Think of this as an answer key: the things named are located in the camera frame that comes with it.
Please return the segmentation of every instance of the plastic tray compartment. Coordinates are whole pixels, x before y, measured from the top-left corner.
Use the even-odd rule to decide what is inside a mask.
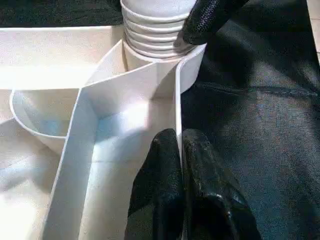
[[[38,239],[60,156],[15,119],[0,124],[0,239]]]
[[[134,54],[124,53],[128,66],[136,63]],[[44,239],[124,238],[133,180],[153,137],[166,128],[181,129],[176,65],[145,62],[81,89]]]
[[[17,122],[61,154],[79,89],[13,90],[10,107]]]
[[[0,89],[80,88],[123,26],[0,28]]]

